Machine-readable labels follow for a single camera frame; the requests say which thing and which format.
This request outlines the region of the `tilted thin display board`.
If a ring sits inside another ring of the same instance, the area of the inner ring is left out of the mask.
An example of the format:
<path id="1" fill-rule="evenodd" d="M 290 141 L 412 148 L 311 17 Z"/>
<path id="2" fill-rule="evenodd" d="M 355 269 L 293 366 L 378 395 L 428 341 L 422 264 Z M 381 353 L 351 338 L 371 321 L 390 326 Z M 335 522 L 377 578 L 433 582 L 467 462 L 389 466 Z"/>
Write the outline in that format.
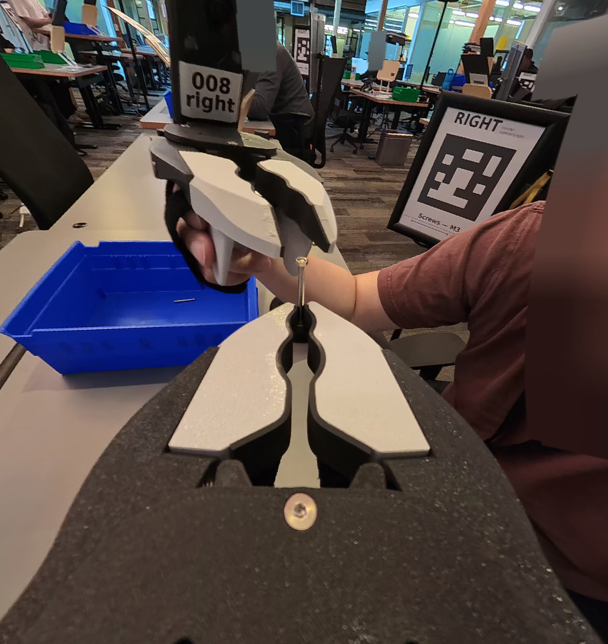
<path id="1" fill-rule="evenodd" d="M 248 111 L 254 100 L 254 95 L 255 95 L 255 90 L 254 88 L 251 88 L 241 100 L 241 104 L 239 107 L 239 118 L 237 121 L 237 130 L 240 133 L 244 131 L 244 127 L 248 117 Z"/>

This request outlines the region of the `wood-edged grey desk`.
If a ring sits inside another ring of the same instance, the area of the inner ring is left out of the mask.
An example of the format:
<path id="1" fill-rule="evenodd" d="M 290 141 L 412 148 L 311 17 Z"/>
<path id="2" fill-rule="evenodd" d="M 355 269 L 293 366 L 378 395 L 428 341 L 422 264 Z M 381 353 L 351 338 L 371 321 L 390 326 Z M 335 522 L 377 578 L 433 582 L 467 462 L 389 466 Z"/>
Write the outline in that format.
<path id="1" fill-rule="evenodd" d="M 151 110 L 143 116 L 139 125 L 143 129 L 158 130 L 163 129 L 166 125 L 172 123 L 172 117 L 169 114 L 169 107 L 165 99 L 161 99 Z M 270 120 L 257 121 L 246 119 L 243 125 L 243 132 L 252 134 L 268 135 L 274 138 L 276 130 Z"/>

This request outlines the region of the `person's right forearm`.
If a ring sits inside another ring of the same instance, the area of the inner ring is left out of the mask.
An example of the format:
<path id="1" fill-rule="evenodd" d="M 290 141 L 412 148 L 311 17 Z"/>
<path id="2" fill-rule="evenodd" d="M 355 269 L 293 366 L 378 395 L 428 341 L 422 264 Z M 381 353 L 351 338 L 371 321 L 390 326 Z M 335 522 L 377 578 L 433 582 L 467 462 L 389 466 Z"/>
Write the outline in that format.
<path id="1" fill-rule="evenodd" d="M 288 273 L 281 258 L 251 253 L 254 275 L 283 303 L 299 302 L 298 278 Z M 304 269 L 305 303 L 319 303 L 365 332 L 394 330 L 380 301 L 379 272 L 354 276 L 326 260 L 311 256 Z"/>

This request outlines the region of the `blue plastic bin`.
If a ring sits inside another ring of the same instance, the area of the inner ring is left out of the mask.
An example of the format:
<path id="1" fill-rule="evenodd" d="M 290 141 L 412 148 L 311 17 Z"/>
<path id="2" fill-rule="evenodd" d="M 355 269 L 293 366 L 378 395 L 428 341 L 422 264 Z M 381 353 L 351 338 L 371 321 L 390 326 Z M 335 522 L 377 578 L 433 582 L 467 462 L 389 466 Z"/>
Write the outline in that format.
<path id="1" fill-rule="evenodd" d="M 174 300 L 195 298 L 176 304 Z M 170 241 L 76 241 L 0 326 L 59 374 L 186 366 L 260 315 L 202 285 Z"/>

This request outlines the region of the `grey metal waste bin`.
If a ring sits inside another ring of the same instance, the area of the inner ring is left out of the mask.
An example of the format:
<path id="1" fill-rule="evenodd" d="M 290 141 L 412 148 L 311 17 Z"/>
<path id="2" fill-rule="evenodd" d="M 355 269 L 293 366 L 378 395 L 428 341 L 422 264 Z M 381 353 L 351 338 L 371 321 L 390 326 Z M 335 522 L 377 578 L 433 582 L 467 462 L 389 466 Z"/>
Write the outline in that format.
<path id="1" fill-rule="evenodd" d="M 375 153 L 381 167 L 402 167 L 411 148 L 414 135 L 408 132 L 383 131 Z"/>

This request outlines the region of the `wooden top office desk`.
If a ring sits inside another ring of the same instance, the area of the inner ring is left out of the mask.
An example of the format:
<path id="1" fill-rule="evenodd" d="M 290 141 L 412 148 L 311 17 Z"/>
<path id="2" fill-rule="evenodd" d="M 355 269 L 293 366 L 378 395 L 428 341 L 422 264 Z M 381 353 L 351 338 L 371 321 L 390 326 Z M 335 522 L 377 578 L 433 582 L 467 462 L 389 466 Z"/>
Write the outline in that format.
<path id="1" fill-rule="evenodd" d="M 84 129 L 107 130 L 102 114 L 99 111 L 98 103 L 93 95 L 91 86 L 103 80 L 103 73 L 108 71 L 107 66 L 69 66 L 69 65 L 45 65 L 43 68 L 20 68 L 9 66 L 11 71 L 17 75 L 32 75 L 39 78 L 57 78 L 72 81 L 72 84 L 79 90 L 84 102 L 89 122 L 82 122 Z"/>
<path id="2" fill-rule="evenodd" d="M 425 117 L 429 114 L 429 109 L 431 107 L 428 101 L 425 102 L 408 102 L 408 101 L 397 101 L 392 96 L 391 93 L 383 92 L 371 92 L 363 89 L 363 85 L 359 84 L 358 81 L 351 81 L 343 79 L 341 80 L 341 86 L 345 90 L 349 90 L 349 94 L 352 97 L 363 100 L 363 111 L 362 117 L 359 121 L 358 127 L 358 148 L 364 149 L 365 144 L 372 143 L 372 139 L 369 136 L 369 127 L 372 119 L 372 112 L 376 106 L 379 106 L 383 110 L 384 120 L 383 125 L 387 125 L 387 117 L 391 116 L 390 126 L 393 130 L 397 130 L 400 122 L 402 113 L 410 115 L 415 122 L 419 122 L 420 117 Z"/>

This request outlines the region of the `small marker board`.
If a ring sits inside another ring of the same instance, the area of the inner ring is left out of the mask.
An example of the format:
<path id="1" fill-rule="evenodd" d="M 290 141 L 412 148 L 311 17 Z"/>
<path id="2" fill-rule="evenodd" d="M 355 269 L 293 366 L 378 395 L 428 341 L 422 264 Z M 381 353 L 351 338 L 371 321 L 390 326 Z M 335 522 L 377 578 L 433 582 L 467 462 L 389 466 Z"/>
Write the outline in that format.
<path id="1" fill-rule="evenodd" d="M 310 28 L 295 27 L 293 29 L 292 56 L 300 74 L 310 75 Z"/>

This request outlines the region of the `person in maroon shirt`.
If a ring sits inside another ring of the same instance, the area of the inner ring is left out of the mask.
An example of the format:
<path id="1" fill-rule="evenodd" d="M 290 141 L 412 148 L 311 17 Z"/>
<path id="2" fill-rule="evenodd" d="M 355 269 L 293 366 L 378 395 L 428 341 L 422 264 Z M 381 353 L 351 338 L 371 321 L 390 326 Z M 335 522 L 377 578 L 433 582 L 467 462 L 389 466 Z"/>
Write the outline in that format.
<path id="1" fill-rule="evenodd" d="M 445 400 L 492 439 L 525 390 L 528 292 L 545 208 L 492 216 L 382 269 L 380 301 L 400 328 L 467 323 Z M 529 440 L 526 415 L 491 447 L 561 584 L 608 602 L 608 461 Z"/>

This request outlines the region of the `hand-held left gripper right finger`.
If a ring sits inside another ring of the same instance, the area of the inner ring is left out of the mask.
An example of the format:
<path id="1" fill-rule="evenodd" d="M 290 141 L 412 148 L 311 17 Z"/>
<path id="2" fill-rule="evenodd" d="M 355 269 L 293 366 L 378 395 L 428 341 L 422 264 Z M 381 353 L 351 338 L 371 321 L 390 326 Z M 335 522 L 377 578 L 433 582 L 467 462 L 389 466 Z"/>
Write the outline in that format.
<path id="1" fill-rule="evenodd" d="M 425 438 L 384 351 L 365 332 L 308 306 L 308 441 L 320 461 L 424 457 Z"/>

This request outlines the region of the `person's right hand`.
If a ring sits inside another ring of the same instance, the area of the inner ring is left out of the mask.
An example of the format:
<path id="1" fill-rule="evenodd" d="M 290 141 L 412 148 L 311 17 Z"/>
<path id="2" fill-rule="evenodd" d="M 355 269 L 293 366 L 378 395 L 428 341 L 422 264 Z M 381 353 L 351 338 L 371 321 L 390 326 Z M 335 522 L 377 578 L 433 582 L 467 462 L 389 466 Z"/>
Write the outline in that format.
<path id="1" fill-rule="evenodd" d="M 187 211 L 179 219 L 176 231 L 189 253 L 195 257 L 206 281 L 218 284 L 214 275 L 214 264 L 218 259 L 209 224 L 193 211 Z M 226 286 L 241 285 L 251 276 L 269 286 L 277 275 L 277 268 L 278 265 L 263 254 L 246 247 L 233 247 Z"/>

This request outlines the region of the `curved wooden document board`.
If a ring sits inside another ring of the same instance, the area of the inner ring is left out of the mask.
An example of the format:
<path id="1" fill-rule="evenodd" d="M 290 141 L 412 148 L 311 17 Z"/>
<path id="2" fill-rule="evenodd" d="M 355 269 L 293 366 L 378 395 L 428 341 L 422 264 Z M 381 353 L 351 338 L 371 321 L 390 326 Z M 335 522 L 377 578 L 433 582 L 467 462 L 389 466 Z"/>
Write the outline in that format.
<path id="1" fill-rule="evenodd" d="M 142 37 L 147 41 L 148 45 L 154 50 L 155 54 L 163 61 L 163 63 L 166 66 L 171 66 L 171 56 L 169 48 L 164 45 L 163 42 L 157 36 L 155 36 L 155 34 L 153 34 L 147 28 L 143 27 L 140 23 L 135 21 L 123 11 L 113 6 L 108 6 L 107 8 L 112 12 L 113 15 L 119 17 L 128 26 L 131 26 L 139 34 L 141 34 Z"/>

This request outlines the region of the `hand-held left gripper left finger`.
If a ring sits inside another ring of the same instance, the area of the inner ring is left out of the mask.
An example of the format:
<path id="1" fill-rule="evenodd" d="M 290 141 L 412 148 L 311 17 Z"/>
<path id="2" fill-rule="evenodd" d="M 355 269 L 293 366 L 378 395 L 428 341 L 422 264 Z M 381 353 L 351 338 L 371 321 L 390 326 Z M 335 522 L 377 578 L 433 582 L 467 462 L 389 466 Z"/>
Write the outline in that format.
<path id="1" fill-rule="evenodd" d="M 292 349 L 283 304 L 236 330 L 218 347 L 169 440 L 172 453 L 231 458 L 239 448 L 290 424 L 292 387 L 284 366 Z"/>

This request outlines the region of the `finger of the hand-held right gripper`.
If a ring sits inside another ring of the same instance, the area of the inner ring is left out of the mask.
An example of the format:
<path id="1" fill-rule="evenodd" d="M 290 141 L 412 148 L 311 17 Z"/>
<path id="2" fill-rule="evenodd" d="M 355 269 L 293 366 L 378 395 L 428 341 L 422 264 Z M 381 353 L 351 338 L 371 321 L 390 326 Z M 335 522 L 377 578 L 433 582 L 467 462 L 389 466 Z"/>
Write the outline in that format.
<path id="1" fill-rule="evenodd" d="M 282 244 L 275 212 L 251 183 L 239 176 L 236 163 L 199 151 L 180 151 L 179 155 L 192 173 L 188 184 L 192 209 L 211 228 L 216 283 L 227 283 L 235 247 L 278 258 Z"/>
<path id="2" fill-rule="evenodd" d="M 269 158 L 256 165 L 256 190 L 276 215 L 281 257 L 286 271 L 298 274 L 297 259 L 312 246 L 331 253 L 337 243 L 337 222 L 323 184 L 291 161 Z"/>

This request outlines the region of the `black mesh office chair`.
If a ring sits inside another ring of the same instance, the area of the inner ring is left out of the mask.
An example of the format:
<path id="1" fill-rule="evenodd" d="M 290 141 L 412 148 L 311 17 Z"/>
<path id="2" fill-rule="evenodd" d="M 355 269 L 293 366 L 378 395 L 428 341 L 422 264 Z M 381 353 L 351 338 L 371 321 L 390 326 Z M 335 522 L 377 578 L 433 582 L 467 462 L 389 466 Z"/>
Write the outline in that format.
<path id="1" fill-rule="evenodd" d="M 326 163 L 326 122 L 340 91 L 347 59 L 332 58 L 318 53 L 316 58 L 316 91 L 314 92 L 314 121 L 310 139 L 310 164 L 315 169 Z"/>

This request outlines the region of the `black high-back chair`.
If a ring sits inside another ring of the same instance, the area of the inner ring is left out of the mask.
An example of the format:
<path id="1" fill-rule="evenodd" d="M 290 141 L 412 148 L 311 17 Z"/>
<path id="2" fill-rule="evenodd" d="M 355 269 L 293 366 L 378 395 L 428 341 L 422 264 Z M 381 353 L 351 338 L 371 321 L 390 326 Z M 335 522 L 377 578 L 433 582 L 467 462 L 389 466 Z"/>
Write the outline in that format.
<path id="1" fill-rule="evenodd" d="M 76 149 L 1 55 L 0 179 L 41 230 L 51 229 L 94 183 Z"/>

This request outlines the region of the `black framed marker sign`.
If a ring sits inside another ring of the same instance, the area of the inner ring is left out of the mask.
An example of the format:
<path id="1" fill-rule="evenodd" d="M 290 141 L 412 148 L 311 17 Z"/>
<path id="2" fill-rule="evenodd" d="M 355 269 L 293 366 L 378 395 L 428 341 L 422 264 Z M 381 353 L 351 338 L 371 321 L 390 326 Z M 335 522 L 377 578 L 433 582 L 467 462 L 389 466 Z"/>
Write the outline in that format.
<path id="1" fill-rule="evenodd" d="M 387 228 L 429 248 L 535 200 L 571 112 L 441 92 Z"/>

